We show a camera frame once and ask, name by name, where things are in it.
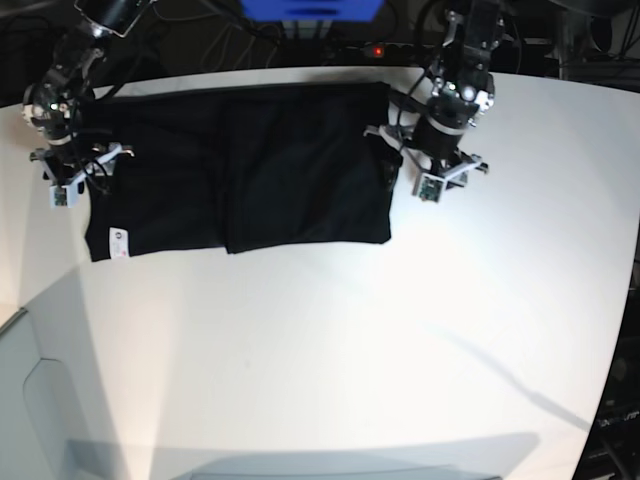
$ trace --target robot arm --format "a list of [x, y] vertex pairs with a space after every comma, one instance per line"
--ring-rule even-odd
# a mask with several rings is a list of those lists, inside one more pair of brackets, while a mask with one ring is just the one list
[[81, 151], [75, 135], [78, 103], [89, 90], [91, 74], [105, 60], [114, 36], [124, 37], [153, 0], [85, 0], [76, 3], [83, 20], [57, 45], [53, 65], [44, 78], [25, 93], [23, 113], [49, 144], [32, 161], [43, 164], [52, 182], [52, 206], [71, 207], [84, 179], [105, 172], [105, 159], [113, 161], [119, 145]]
[[[85, 179], [93, 182], [96, 174], [108, 176], [119, 154], [132, 154], [118, 144], [83, 151], [76, 138], [78, 104], [90, 92], [91, 74], [106, 58], [109, 41], [125, 37], [154, 1], [78, 0], [76, 8], [83, 20], [57, 46], [44, 78], [25, 94], [25, 118], [50, 147], [34, 152], [32, 160], [42, 162], [51, 181], [52, 206], [73, 206]], [[200, 1], [221, 8], [211, 0]], [[433, 201], [449, 188], [464, 187], [469, 171], [488, 169], [480, 157], [461, 152], [458, 144], [467, 129], [475, 126], [477, 116], [493, 105], [489, 62], [504, 29], [500, 0], [448, 0], [447, 5], [448, 30], [436, 48], [438, 53], [425, 65], [425, 76], [433, 83], [431, 98], [426, 105], [406, 96], [396, 102], [400, 110], [413, 106], [420, 113], [415, 129], [408, 132], [411, 135], [399, 126], [394, 133], [403, 148], [420, 150], [431, 160], [429, 168], [418, 164], [415, 193]]]
[[465, 154], [458, 144], [494, 103], [489, 64], [504, 34], [500, 7], [500, 0], [449, 2], [444, 40], [425, 65], [424, 76], [433, 84], [431, 98], [422, 105], [396, 92], [400, 110], [420, 114], [411, 135], [399, 126], [394, 133], [403, 147], [419, 150], [430, 160], [424, 167], [412, 157], [420, 170], [414, 194], [422, 200], [437, 202], [446, 190], [464, 187], [472, 170], [488, 172], [482, 158]]

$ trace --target blue box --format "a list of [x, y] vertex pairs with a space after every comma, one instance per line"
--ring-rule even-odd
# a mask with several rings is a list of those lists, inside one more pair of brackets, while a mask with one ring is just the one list
[[259, 22], [336, 20], [370, 22], [384, 0], [242, 0], [247, 17]]

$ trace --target black pants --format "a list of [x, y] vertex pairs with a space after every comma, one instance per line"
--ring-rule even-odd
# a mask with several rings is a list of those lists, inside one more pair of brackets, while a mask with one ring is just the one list
[[391, 238], [389, 162], [368, 125], [388, 123], [386, 84], [293, 85], [116, 99], [83, 109], [90, 141], [131, 145], [111, 194], [91, 191], [86, 240], [110, 258], [226, 247], [229, 253]]

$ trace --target white table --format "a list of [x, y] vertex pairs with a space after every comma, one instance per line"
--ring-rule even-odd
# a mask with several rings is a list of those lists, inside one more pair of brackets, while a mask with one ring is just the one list
[[[123, 93], [355, 79], [407, 89], [417, 75], [265, 70]], [[407, 165], [387, 245], [99, 264], [83, 241], [87, 199], [49, 210], [27, 161], [41, 141], [17, 107], [1, 111], [7, 303], [27, 305], [42, 355], [68, 367], [86, 420], [76, 440], [109, 463], [103, 473], [438, 466], [570, 479], [632, 268], [640, 97], [509, 75], [496, 86], [463, 140], [491, 174], [433, 205], [410, 195]]]

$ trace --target clothing label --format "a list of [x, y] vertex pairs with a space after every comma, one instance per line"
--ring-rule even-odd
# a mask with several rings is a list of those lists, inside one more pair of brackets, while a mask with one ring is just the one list
[[111, 258], [129, 258], [129, 232], [121, 228], [109, 229], [109, 253]]

